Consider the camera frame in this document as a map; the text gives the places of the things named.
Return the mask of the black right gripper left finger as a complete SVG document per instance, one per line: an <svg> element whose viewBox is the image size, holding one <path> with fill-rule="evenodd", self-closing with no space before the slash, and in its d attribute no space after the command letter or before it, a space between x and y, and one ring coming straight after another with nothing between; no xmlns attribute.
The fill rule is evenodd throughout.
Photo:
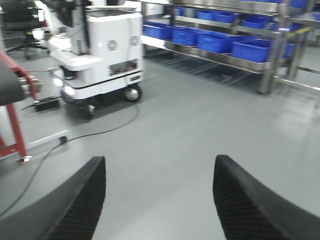
<svg viewBox="0 0 320 240"><path fill-rule="evenodd" d="M92 157L59 187L0 221L2 240L90 240L106 197L106 159Z"/></svg>

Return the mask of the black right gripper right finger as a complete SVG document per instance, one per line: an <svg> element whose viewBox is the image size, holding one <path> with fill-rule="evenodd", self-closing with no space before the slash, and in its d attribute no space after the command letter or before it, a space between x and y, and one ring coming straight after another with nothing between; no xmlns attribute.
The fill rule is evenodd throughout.
<svg viewBox="0 0 320 240"><path fill-rule="evenodd" d="M227 240L318 240L319 216L257 180L228 155L215 158L212 195Z"/></svg>

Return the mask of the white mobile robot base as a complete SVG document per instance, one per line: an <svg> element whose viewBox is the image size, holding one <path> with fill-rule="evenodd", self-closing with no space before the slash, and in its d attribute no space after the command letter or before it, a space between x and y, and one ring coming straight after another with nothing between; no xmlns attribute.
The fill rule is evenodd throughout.
<svg viewBox="0 0 320 240"><path fill-rule="evenodd" d="M120 91L131 103L142 95L142 14L123 5L91 5L88 0L47 0L66 28L68 48L50 52L60 94L77 105L86 119L95 113L96 97Z"/></svg>

